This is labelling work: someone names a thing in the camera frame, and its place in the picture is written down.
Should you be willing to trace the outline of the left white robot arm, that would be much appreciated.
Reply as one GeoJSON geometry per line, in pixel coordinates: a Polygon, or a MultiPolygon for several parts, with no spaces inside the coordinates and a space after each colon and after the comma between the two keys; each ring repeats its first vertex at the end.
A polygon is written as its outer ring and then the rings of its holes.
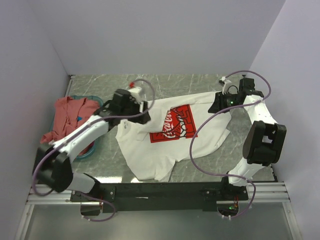
{"type": "Polygon", "coordinates": [[[86,147],[119,125],[122,119],[142,125],[150,121],[148,102],[141,87],[117,89],[111,100],[72,133],[53,144],[41,144],[36,152],[32,188],[40,181],[57,193],[71,190],[82,193],[88,201],[101,199],[101,183],[86,173],[74,172],[72,163],[86,147]]]}

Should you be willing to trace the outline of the white Coca-Cola t-shirt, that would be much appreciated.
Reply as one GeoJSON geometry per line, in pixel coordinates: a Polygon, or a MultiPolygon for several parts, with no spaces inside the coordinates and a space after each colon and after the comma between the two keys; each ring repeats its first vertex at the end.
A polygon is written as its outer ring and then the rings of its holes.
{"type": "Polygon", "coordinates": [[[219,114],[197,132],[211,116],[215,95],[209,91],[158,99],[148,123],[120,122],[115,138],[138,180],[167,182],[175,163],[207,156],[224,143],[230,113],[219,114]]]}

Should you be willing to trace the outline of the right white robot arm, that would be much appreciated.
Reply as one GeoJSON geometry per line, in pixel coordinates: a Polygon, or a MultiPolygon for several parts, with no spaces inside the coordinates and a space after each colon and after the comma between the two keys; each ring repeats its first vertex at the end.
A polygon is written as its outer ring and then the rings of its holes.
{"type": "Polygon", "coordinates": [[[211,114],[221,110],[240,106],[249,116],[251,128],[243,143],[242,159],[228,172],[230,176],[222,178],[219,193],[222,198],[230,200],[247,185],[247,179],[264,167],[275,164],[280,159],[287,128],[271,116],[265,102],[264,94],[255,89],[253,78],[243,77],[237,93],[230,93],[233,84],[226,77],[219,83],[222,91],[215,94],[214,102],[208,109],[211,114]]]}

